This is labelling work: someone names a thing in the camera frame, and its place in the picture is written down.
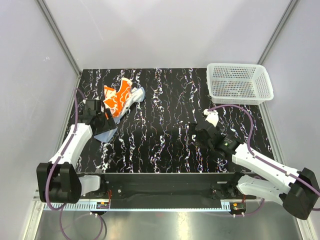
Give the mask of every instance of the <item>black tablecloth with white veins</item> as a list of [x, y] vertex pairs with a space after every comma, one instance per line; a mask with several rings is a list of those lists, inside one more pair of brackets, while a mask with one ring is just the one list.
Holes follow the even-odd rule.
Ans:
[[[213, 107], [205, 68], [174, 69], [85, 69], [79, 89], [89, 99], [104, 99], [103, 86], [119, 89], [121, 78], [132, 87], [145, 89], [145, 100], [134, 103], [118, 124], [112, 140], [92, 138], [85, 145], [76, 166], [80, 173], [216, 173], [248, 171], [244, 167], [213, 157], [206, 149], [186, 144], [187, 126], [204, 118], [203, 110]], [[244, 105], [253, 117], [251, 147], [273, 159], [264, 123], [256, 105]], [[218, 110], [219, 126], [247, 141], [249, 118], [237, 108]], [[74, 123], [71, 111], [69, 127]]]

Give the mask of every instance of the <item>white backdrop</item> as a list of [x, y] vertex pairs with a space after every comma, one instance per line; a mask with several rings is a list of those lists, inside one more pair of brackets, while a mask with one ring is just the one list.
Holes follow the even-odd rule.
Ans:
[[82, 69], [257, 63], [290, 0], [45, 0]]
[[77, 77], [35, 0], [1, 1], [0, 52], [0, 239], [21, 240]]
[[[320, 183], [320, 1], [300, 1], [264, 65], [274, 99], [267, 103], [287, 165], [314, 171]], [[320, 237], [320, 212], [311, 219]]]

